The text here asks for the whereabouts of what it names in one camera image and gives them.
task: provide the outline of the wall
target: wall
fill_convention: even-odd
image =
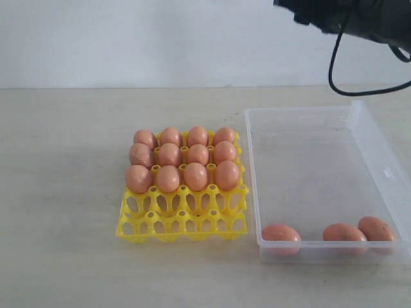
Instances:
[[[0,41],[1,88],[223,87],[326,84],[335,36],[271,0],[2,0]],[[335,79],[399,82],[408,67],[344,37]]]

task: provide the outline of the yellow egg tray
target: yellow egg tray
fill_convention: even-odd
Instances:
[[[182,132],[184,146],[183,164],[186,165],[187,132]],[[163,242],[173,242],[186,236],[193,241],[204,241],[210,235],[218,235],[225,240],[237,239],[247,233],[244,211],[247,209],[246,195],[249,188],[243,182],[244,165],[240,161],[241,148],[236,133],[234,146],[237,149],[237,165],[240,167],[240,182],[231,191],[221,191],[214,184],[212,145],[214,132],[208,132],[210,160],[206,166],[210,175],[210,185],[203,191],[190,190],[184,183],[175,192],[165,193],[157,186],[151,186],[144,194],[136,194],[125,188],[116,235],[131,243],[143,243],[150,237]],[[151,172],[155,178],[161,166],[154,165]]]

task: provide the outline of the table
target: table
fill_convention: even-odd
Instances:
[[[410,95],[366,98],[409,174]],[[114,235],[137,129],[230,125],[247,167],[244,109],[350,102],[327,87],[0,90],[0,306],[407,307],[410,266],[260,263],[251,210],[232,242]]]

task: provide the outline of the egg tray cell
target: egg tray cell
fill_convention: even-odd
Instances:
[[[184,141],[181,152],[186,167],[187,132],[182,132]],[[210,160],[206,166],[210,176],[207,189],[195,192],[184,183],[175,192],[165,193],[157,186],[151,186],[144,194],[136,194],[127,187],[123,195],[116,235],[131,243],[143,243],[149,237],[163,242],[173,242],[186,236],[193,241],[203,241],[210,235],[218,235],[225,240],[237,239],[247,233],[244,211],[247,209],[246,195],[249,188],[243,182],[244,165],[240,161],[241,148],[238,146],[239,134],[236,133],[234,146],[237,150],[235,163],[240,167],[240,182],[231,191],[221,191],[214,184],[212,145],[214,132],[209,135]],[[158,163],[159,148],[154,150]],[[154,165],[151,172],[155,178],[161,166]]]

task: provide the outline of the egg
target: egg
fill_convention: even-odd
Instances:
[[[182,136],[175,127],[167,127],[161,132],[160,135],[161,145],[166,143],[173,143],[179,148],[182,147]]]
[[[230,191],[240,182],[240,169],[234,162],[226,160],[216,166],[214,182],[222,191]]]
[[[155,165],[154,152],[143,143],[133,144],[128,151],[128,157],[132,165],[142,165],[148,169]]]
[[[208,133],[203,126],[194,126],[187,134],[187,146],[192,147],[195,144],[208,146]]]
[[[237,149],[229,141],[219,142],[213,153],[213,162],[216,165],[219,165],[224,160],[231,160],[234,162],[237,158]]]
[[[209,175],[206,167],[198,162],[192,162],[183,171],[183,179],[192,191],[202,191],[207,188]]]
[[[219,142],[229,141],[234,144],[236,140],[236,133],[231,127],[223,127],[219,129],[213,137],[213,146],[216,146]]]
[[[153,175],[141,165],[133,165],[125,175],[127,187],[136,194],[144,194],[153,185]]]
[[[159,150],[160,166],[179,166],[182,163],[182,153],[178,146],[173,143],[163,144]]]
[[[202,144],[195,144],[187,152],[187,164],[198,162],[205,166],[209,162],[208,149]]]
[[[376,217],[366,216],[358,222],[360,229],[369,241],[396,241],[396,234],[388,224]],[[394,252],[391,248],[375,248],[375,252],[388,255]]]
[[[157,138],[150,130],[139,130],[134,134],[134,143],[143,143],[147,145],[151,150],[154,150],[159,146]]]
[[[361,230],[347,223],[335,223],[324,229],[322,238],[325,241],[359,241],[366,242],[367,238]],[[361,255],[366,248],[337,248],[337,251],[346,255]]]
[[[180,185],[179,170],[172,165],[161,167],[155,176],[155,183],[164,193],[176,191]]]
[[[274,224],[262,229],[261,236],[266,241],[301,241],[301,236],[292,227]],[[276,255],[289,257],[295,255],[300,250],[299,247],[272,248],[270,251]]]

